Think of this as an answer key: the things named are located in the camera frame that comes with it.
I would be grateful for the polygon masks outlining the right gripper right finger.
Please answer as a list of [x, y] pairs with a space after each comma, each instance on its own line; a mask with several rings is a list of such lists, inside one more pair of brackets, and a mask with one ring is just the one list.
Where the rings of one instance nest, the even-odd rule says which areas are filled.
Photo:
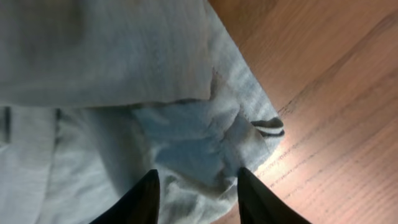
[[309, 224], [245, 167], [238, 172], [238, 204], [241, 224]]

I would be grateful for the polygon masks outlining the light blue t-shirt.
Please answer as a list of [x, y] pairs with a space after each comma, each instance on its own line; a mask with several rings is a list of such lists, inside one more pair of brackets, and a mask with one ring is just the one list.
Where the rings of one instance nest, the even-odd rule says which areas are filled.
[[1, 222], [90, 223], [150, 170], [211, 223], [284, 125], [208, 1], [1, 2]]

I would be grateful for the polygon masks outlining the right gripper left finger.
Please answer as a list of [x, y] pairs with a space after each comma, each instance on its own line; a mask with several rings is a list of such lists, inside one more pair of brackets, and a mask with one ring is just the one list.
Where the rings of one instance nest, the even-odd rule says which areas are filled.
[[158, 171], [150, 170], [110, 209], [90, 224], [157, 224], [160, 205]]

